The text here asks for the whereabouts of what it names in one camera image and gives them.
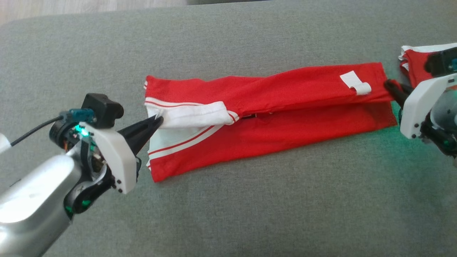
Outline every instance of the blue connector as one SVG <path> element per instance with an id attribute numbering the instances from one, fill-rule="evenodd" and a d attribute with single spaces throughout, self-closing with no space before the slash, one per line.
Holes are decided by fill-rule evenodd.
<path id="1" fill-rule="evenodd" d="M 451 65 L 452 65 L 452 69 L 453 69 L 454 71 L 457 71 L 457 58 L 455 58 L 454 60 L 452 60 Z"/>
<path id="2" fill-rule="evenodd" d="M 68 112 L 61 112 L 65 123 L 70 122 L 87 122 L 94 123 L 97 121 L 95 113 L 92 109 L 70 109 Z"/>

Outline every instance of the white label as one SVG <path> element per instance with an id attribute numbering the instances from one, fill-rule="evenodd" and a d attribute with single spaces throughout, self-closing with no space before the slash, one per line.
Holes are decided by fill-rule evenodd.
<path id="1" fill-rule="evenodd" d="M 341 75 L 340 78 L 349 88 L 354 88 L 357 95 L 367 95 L 371 92 L 370 84 L 362 82 L 353 70 Z"/>

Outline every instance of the black joint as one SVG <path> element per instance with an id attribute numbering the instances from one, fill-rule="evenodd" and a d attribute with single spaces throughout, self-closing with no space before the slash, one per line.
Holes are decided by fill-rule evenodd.
<path id="1" fill-rule="evenodd" d="M 400 86 L 401 86 L 401 89 L 403 90 L 403 92 L 405 92 L 407 95 L 410 95 L 414 90 L 414 88 L 412 88 L 409 85 L 400 84 Z"/>
<path id="2" fill-rule="evenodd" d="M 408 98 L 408 94 L 403 92 L 400 83 L 396 80 L 387 80 L 384 82 L 384 88 L 389 92 L 393 99 L 403 108 L 404 102 Z"/>
<path id="3" fill-rule="evenodd" d="M 435 52 L 428 56 L 424 69 L 434 78 L 449 75 L 457 71 L 455 59 L 457 47 Z"/>
<path id="4" fill-rule="evenodd" d="M 74 140 L 74 138 L 70 139 L 70 131 L 76 125 L 77 123 L 66 123 L 63 120 L 58 120 L 54 122 L 51 129 L 49 130 L 49 138 L 52 142 L 63 149 L 65 141 L 68 143 L 70 140 Z"/>
<path id="5" fill-rule="evenodd" d="M 430 139 L 442 153 L 447 156 L 457 155 L 456 135 L 452 131 L 434 128 L 430 114 L 425 118 L 425 124 L 420 128 L 422 134 Z"/>
<path id="6" fill-rule="evenodd" d="M 81 184 L 76 185 L 67 194 L 64 203 L 65 206 L 69 206 L 72 209 L 72 213 L 80 214 L 85 212 L 102 194 L 112 188 L 114 180 L 112 180 L 111 170 L 108 167 L 104 168 L 106 172 L 101 180 L 93 181 L 90 177 L 83 178 L 80 180 Z"/>
<path id="7" fill-rule="evenodd" d="M 87 94 L 81 108 L 88 108 L 94 111 L 96 118 L 92 126 L 97 129 L 114 127 L 114 121 L 124 115 L 122 105 L 110 100 L 104 94 Z"/>
<path id="8" fill-rule="evenodd" d="M 121 134 L 134 155 L 137 155 L 143 146 L 149 141 L 155 131 L 162 125 L 163 117 L 152 116 L 118 131 Z"/>

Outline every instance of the red pants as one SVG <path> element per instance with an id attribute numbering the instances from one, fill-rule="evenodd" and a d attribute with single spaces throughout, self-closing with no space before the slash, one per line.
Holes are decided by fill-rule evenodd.
<path id="1" fill-rule="evenodd" d="M 409 77 L 413 88 L 424 80 L 432 78 L 430 73 L 425 71 L 424 65 L 430 54 L 440 52 L 446 49 L 457 47 L 457 43 L 434 46 L 402 46 L 402 53 L 399 56 L 401 60 L 401 69 Z"/>
<path id="2" fill-rule="evenodd" d="M 349 88 L 341 75 L 351 71 L 371 92 Z M 386 79 L 380 63 L 212 81 L 148 76 L 148 114 L 165 118 L 151 138 L 148 167 L 159 182 L 222 161 L 394 126 Z"/>

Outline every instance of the white plastic bracket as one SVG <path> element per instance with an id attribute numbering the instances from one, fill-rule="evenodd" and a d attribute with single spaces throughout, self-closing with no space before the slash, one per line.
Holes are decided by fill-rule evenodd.
<path id="1" fill-rule="evenodd" d="M 400 132 L 407 138 L 420 135 L 420 124 L 446 88 L 457 86 L 457 74 L 425 80 L 413 90 L 403 105 Z"/>
<path id="2" fill-rule="evenodd" d="M 5 135 L 0 133 L 0 154 L 3 153 L 4 151 L 8 150 L 9 148 L 11 148 L 10 142 L 5 137 Z"/>
<path id="3" fill-rule="evenodd" d="M 96 129 L 85 122 L 80 126 L 93 133 L 92 138 L 110 167 L 119 192 L 132 191 L 137 183 L 137 161 L 125 138 L 112 128 Z"/>

